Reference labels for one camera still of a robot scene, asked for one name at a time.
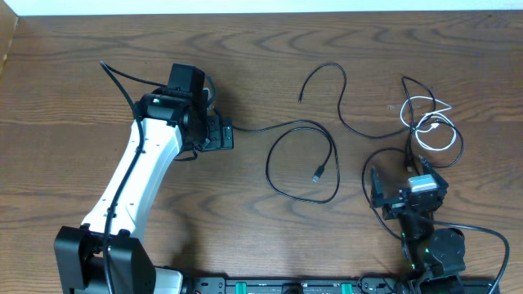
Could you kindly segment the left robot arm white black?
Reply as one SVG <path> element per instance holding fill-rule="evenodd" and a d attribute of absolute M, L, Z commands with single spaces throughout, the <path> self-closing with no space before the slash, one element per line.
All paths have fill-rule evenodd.
<path fill-rule="evenodd" d="M 175 269 L 152 263 L 144 247 L 150 210 L 167 169 L 200 152 L 229 150 L 229 119 L 210 116 L 215 87 L 193 65 L 172 65 L 168 82 L 129 100 L 127 147 L 105 192 L 79 227 L 60 228 L 54 251 L 64 293 L 190 293 Z"/>

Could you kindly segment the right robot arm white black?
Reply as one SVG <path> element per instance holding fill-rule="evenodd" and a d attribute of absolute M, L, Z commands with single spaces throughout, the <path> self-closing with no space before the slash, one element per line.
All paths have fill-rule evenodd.
<path fill-rule="evenodd" d="M 431 214 L 443 204 L 449 184 L 424 158 L 423 174 L 392 197 L 384 194 L 378 170 L 371 169 L 371 208 L 384 220 L 397 219 L 401 246 L 413 271 L 396 282 L 397 293 L 463 293 L 459 273 L 466 269 L 465 238 L 459 229 L 435 229 Z"/>

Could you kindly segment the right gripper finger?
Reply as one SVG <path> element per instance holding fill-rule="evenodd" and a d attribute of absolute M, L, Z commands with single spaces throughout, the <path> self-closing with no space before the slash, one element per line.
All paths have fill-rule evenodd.
<path fill-rule="evenodd" d="M 376 167 L 371 168 L 371 197 L 369 206 L 371 208 L 379 208 L 384 205 L 385 197 L 380 183 L 378 170 Z"/>
<path fill-rule="evenodd" d="M 447 189 L 447 181 L 444 180 L 438 172 L 436 172 L 435 168 L 428 162 L 428 160 L 423 157 L 420 157 L 419 160 L 422 165 L 424 174 L 432 176 L 439 189 Z"/>

